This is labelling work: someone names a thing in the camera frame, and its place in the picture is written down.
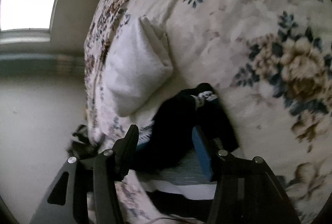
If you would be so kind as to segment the black grey striped sock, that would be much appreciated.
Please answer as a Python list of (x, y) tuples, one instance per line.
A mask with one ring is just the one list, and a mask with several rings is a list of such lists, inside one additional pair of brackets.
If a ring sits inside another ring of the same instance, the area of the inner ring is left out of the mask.
[(208, 221), (217, 184), (203, 175), (195, 152), (177, 167), (136, 174), (161, 213)]

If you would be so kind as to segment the black bag on floor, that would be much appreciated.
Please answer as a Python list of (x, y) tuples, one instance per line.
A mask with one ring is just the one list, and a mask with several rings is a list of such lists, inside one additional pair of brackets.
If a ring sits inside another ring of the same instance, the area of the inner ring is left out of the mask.
[(87, 126), (81, 124), (72, 133), (72, 140), (67, 148), (68, 157), (75, 157), (79, 160), (94, 158), (98, 155), (99, 145), (91, 144), (88, 138)]

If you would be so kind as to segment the white floral bed blanket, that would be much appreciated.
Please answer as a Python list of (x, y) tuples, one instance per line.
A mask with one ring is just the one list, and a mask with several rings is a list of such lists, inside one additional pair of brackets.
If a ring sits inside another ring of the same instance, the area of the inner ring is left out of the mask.
[[(137, 17), (166, 32), (173, 73), (119, 117), (104, 100), (105, 62)], [(331, 194), (331, 0), (100, 0), (84, 52), (93, 143), (111, 147), (165, 100), (208, 83), (235, 131), (235, 154), (265, 159), (300, 222), (317, 219)], [(164, 223), (136, 173), (116, 185), (128, 221)]]

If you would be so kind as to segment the black teal zigzag sock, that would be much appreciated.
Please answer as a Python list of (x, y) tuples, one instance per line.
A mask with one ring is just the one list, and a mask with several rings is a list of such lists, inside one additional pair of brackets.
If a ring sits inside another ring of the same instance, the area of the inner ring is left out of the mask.
[(233, 126), (213, 87), (200, 83), (165, 100), (153, 118), (140, 127), (131, 168), (148, 173), (179, 166), (194, 151), (192, 130), (203, 139), (218, 139), (228, 152), (239, 148)]

